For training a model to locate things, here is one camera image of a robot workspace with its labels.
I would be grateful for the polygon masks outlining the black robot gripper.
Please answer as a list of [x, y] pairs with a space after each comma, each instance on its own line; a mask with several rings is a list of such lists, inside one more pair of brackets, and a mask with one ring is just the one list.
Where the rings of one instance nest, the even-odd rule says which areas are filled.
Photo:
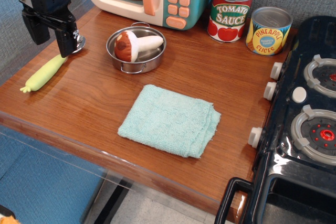
[[78, 29], [76, 18], [69, 10], [71, 0], [19, 0], [23, 5], [22, 17], [35, 44], [50, 39], [55, 32], [60, 54], [66, 58], [77, 50]]

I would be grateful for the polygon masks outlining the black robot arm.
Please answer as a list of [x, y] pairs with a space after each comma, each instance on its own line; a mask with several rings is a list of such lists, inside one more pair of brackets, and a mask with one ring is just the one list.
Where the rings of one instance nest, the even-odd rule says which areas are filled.
[[76, 18], [69, 10], [71, 0], [19, 0], [23, 5], [22, 17], [35, 44], [50, 39], [49, 30], [55, 32], [63, 58], [77, 50], [78, 29]]

